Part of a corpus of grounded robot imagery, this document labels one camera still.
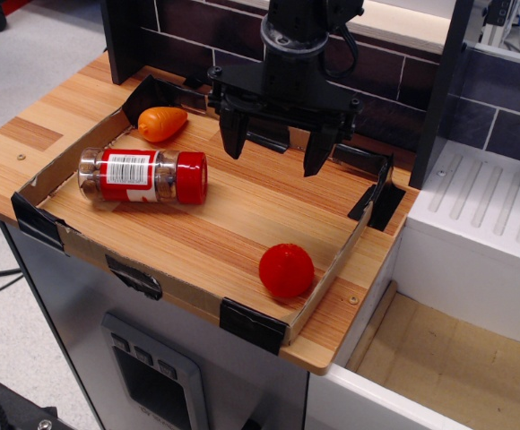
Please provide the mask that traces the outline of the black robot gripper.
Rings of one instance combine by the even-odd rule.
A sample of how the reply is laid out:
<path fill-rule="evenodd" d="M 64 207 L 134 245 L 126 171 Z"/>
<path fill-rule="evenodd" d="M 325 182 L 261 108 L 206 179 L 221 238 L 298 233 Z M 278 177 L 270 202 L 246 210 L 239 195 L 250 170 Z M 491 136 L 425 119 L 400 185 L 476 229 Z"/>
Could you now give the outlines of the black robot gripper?
<path fill-rule="evenodd" d="M 215 65 L 208 77 L 225 152 L 240 157 L 254 120 L 297 128 L 309 133 L 304 177 L 315 176 L 335 144 L 351 137 L 362 111 L 355 93 L 325 78 L 317 56 L 267 51 L 260 63 Z"/>

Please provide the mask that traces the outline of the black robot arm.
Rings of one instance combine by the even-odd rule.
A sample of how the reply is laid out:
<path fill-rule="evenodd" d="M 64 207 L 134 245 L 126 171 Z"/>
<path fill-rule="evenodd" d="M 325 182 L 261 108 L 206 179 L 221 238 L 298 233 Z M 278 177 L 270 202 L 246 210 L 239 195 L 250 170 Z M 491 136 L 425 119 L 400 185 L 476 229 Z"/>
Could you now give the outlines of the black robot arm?
<path fill-rule="evenodd" d="M 340 75 L 325 68 L 325 47 L 339 32 L 356 56 L 347 23 L 362 13 L 361 1 L 270 2 L 260 28 L 263 61 L 208 71 L 208 105 L 220 117 L 227 154 L 239 158 L 250 120 L 260 119 L 307 131 L 304 174 L 319 172 L 334 145 L 352 137 L 362 109 L 352 92 L 332 83 Z"/>

